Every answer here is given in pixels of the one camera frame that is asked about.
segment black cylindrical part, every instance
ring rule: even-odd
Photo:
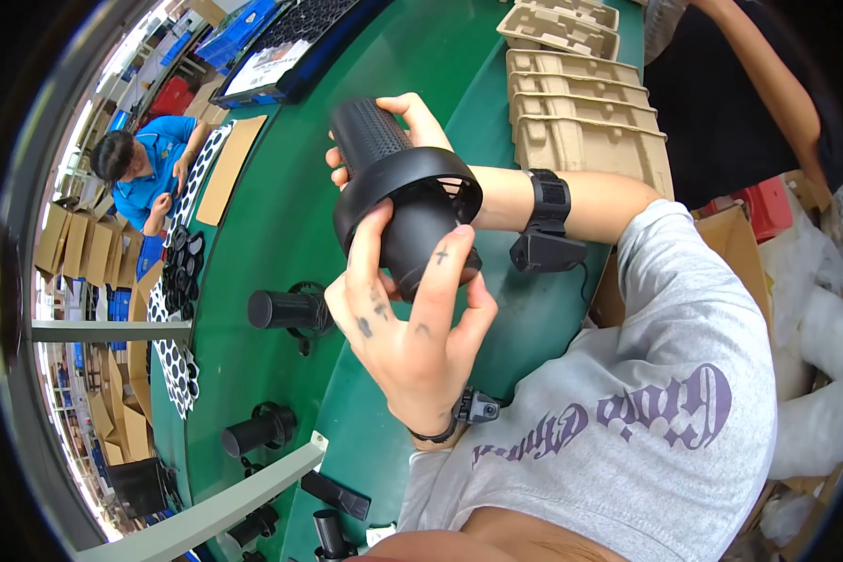
[[[340,560],[349,556],[349,544],[343,538],[343,525],[336,509],[323,509],[312,514],[315,531],[322,543],[322,555],[326,560]]]
[[[262,553],[257,550],[256,552],[245,552],[244,562],[266,562],[266,559],[265,556],[262,556]]]
[[[288,407],[277,407],[249,420],[225,427],[222,430],[222,446],[232,457],[239,457],[260,445],[271,442],[283,444],[288,440],[288,425],[292,432],[293,426],[296,425],[293,411]]]
[[[438,249],[440,239],[459,224],[451,205],[452,200],[439,185],[434,189],[415,185],[403,194],[400,205],[394,206],[393,218],[381,236],[381,263],[390,270],[400,296],[406,302],[415,299],[424,270]],[[440,250],[443,254],[435,254],[435,260],[444,259],[449,253],[449,248]],[[480,269],[481,258],[472,248],[459,284],[471,281]]]
[[[232,527],[226,535],[237,543],[238,547],[245,547],[259,535],[269,537],[275,530],[275,523],[280,519],[278,512],[265,504],[247,515],[247,518]]]
[[[335,107],[331,112],[331,132],[349,177],[362,174],[385,156],[413,147],[393,114],[378,107],[370,96]]]
[[[318,324],[318,295],[257,290],[247,302],[247,317],[253,327],[312,328]]]
[[[393,114],[368,96],[335,107],[331,131],[350,179],[361,177],[372,164],[387,156],[413,148]],[[387,172],[376,166],[373,174],[378,177]],[[390,270],[400,297],[413,302],[438,242],[460,222],[453,200],[436,178],[405,185],[391,199],[393,218],[382,235],[381,265]],[[480,269],[481,258],[472,248],[460,285],[470,281]]]

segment wrist strap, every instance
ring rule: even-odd
[[[572,212],[572,194],[568,184],[550,170],[525,171],[534,189],[534,210],[525,230],[536,229],[557,237],[565,236],[565,219]]]
[[[429,435],[421,435],[419,433],[414,432],[413,430],[409,429],[409,433],[412,433],[413,437],[415,437],[419,441],[430,441],[433,444],[442,444],[445,443],[450,437],[456,433],[456,428],[459,425],[459,421],[456,419],[454,415],[450,415],[450,427],[447,428],[447,431],[440,433],[439,435],[429,436]]]

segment tattooed hand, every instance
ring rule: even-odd
[[[474,241],[469,225],[456,227],[431,255],[409,322],[393,315],[393,280],[379,275],[381,233],[393,213],[385,200],[356,229],[347,271],[325,291],[325,301],[377,385],[387,407],[421,435],[438,435],[471,374],[474,356],[496,316],[496,301],[479,273],[466,285],[468,309],[450,329],[459,277]]]

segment person in black shirt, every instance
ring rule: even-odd
[[[802,168],[843,184],[843,126],[819,77],[767,6],[691,0],[668,47],[643,73],[668,135],[675,199],[715,197]]]

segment shirt sleeve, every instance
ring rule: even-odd
[[[118,190],[113,190],[113,202],[116,205],[116,211],[118,211],[119,215],[128,219],[128,222],[136,229],[144,230],[146,219],[150,218],[150,210],[148,208],[140,208],[132,205]]]
[[[446,464],[452,449],[443,451],[416,451],[409,456],[409,480],[396,530],[417,531],[424,508],[428,505],[440,469]]]
[[[619,354],[670,365],[718,350],[773,372],[762,312],[680,203],[656,201],[631,221],[618,241],[618,283],[626,309]]]
[[[195,117],[165,115],[147,123],[144,129],[141,129],[138,134],[156,133],[157,135],[165,135],[166,137],[172,137],[173,139],[186,143],[196,128],[197,118]]]

